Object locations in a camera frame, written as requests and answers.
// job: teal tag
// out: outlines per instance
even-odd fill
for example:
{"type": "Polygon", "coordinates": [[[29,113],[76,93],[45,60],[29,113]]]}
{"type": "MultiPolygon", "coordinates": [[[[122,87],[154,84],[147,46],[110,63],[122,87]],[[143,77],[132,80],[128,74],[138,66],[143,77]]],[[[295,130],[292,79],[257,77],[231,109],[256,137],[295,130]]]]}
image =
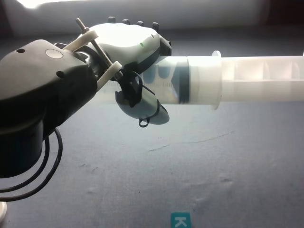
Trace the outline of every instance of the teal tag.
{"type": "Polygon", "coordinates": [[[171,228],[191,228],[190,213],[171,213],[171,228]]]}

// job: gray table surface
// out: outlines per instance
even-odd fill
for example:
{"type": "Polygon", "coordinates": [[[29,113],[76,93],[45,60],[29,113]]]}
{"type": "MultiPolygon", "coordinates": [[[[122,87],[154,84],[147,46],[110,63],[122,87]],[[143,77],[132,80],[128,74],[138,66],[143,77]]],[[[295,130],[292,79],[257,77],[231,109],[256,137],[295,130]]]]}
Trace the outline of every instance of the gray table surface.
{"type": "MultiPolygon", "coordinates": [[[[303,54],[303,29],[257,30],[165,35],[174,55],[303,54]]],[[[30,40],[3,41],[1,55],[30,40]]],[[[166,108],[169,123],[142,129],[117,105],[90,101],[59,127],[64,154],[52,180],[35,196],[8,203],[0,227],[168,228],[173,212],[189,212],[193,228],[304,226],[304,103],[166,108]]],[[[47,170],[23,191],[50,170],[54,135],[51,145],[47,170]]],[[[20,182],[37,166],[0,186],[20,182]]]]}

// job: bright light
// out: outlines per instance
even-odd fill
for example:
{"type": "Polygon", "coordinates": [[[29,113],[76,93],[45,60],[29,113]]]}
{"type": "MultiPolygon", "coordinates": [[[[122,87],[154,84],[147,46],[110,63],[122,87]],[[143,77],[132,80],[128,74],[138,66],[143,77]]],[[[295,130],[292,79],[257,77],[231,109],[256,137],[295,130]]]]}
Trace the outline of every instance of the bright light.
{"type": "Polygon", "coordinates": [[[20,2],[24,7],[34,9],[37,8],[39,5],[49,2],[59,2],[59,1],[71,1],[71,0],[17,0],[20,2]]]}

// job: syringe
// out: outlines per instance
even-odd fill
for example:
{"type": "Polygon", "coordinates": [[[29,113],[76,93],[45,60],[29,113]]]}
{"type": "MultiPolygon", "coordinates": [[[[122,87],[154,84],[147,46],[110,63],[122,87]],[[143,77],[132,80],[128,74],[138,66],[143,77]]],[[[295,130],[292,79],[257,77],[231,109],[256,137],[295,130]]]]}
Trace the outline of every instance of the syringe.
{"type": "MultiPolygon", "coordinates": [[[[162,104],[220,101],[303,101],[304,57],[159,57],[141,74],[144,85],[162,104]]],[[[96,94],[115,101],[120,87],[109,82],[96,94]]]]}

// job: gray oval button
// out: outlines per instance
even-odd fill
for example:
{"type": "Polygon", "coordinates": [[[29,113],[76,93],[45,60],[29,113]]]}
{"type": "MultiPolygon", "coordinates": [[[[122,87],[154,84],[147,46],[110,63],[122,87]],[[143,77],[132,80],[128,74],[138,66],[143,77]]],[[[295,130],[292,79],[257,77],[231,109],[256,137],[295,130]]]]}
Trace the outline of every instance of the gray oval button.
{"type": "Polygon", "coordinates": [[[61,52],[53,50],[53,49],[46,50],[46,55],[51,58],[62,58],[63,57],[63,54],[61,52]]]}

